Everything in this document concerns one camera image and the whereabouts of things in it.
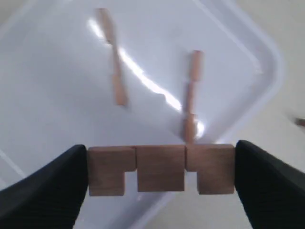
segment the wooden block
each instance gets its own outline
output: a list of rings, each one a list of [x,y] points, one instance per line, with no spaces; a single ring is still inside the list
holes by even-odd
[[[234,146],[189,145],[186,155],[186,169],[197,171],[200,195],[234,193]]]
[[[128,146],[91,147],[87,163],[90,196],[122,196],[124,172],[136,169],[135,150]]]
[[[139,192],[184,191],[185,146],[136,146]]]

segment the small wooden piece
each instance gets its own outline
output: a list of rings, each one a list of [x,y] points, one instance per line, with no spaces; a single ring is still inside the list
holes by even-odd
[[[191,81],[196,82],[200,80],[202,58],[203,58],[202,51],[195,50],[193,52],[191,59],[191,72],[190,72]]]
[[[184,191],[185,146],[136,146],[139,192]]]
[[[105,38],[112,45],[113,54],[113,75],[112,84],[117,105],[126,106],[128,99],[127,93],[122,80],[121,60],[117,47],[117,39],[115,35],[115,27],[111,20],[110,13],[105,8],[98,9],[98,19],[104,31]]]
[[[188,145],[186,155],[186,169],[197,172],[200,195],[234,193],[234,146]]]
[[[187,142],[188,144],[194,143],[194,136],[195,136],[194,119],[195,119],[194,114],[186,114],[184,138],[185,138],[185,142]]]
[[[90,196],[122,196],[124,172],[136,169],[135,150],[128,146],[91,147],[87,163]]]
[[[192,54],[190,81],[187,88],[186,119],[184,123],[184,139],[187,144],[193,144],[195,137],[195,115],[193,114],[195,82],[201,74],[202,51],[195,50]]]

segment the white plastic tray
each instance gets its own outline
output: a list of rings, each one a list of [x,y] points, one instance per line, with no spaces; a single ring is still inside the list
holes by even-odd
[[[95,8],[117,27],[130,103],[114,104],[111,49]],[[0,187],[73,144],[182,144],[189,54],[205,53],[198,143],[225,142],[277,91],[274,43],[231,0],[29,1],[0,31]],[[173,195],[87,197],[76,228],[141,228]]]

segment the beige table surface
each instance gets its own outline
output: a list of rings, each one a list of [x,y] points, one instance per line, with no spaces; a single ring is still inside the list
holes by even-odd
[[[0,25],[24,0],[0,0]],[[273,100],[234,137],[247,139],[305,172],[305,131],[291,122],[305,118],[305,0],[237,0],[278,44],[286,81]],[[238,196],[199,196],[195,187],[178,194],[146,229],[249,229]]]

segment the notched wooden block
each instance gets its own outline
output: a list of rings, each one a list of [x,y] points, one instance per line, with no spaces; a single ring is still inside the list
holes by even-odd
[[[139,192],[184,191],[185,146],[136,146]]]
[[[186,169],[197,172],[200,195],[234,193],[234,146],[191,145],[186,155]]]
[[[87,163],[90,196],[122,196],[124,172],[136,169],[135,150],[128,146],[91,147]]]

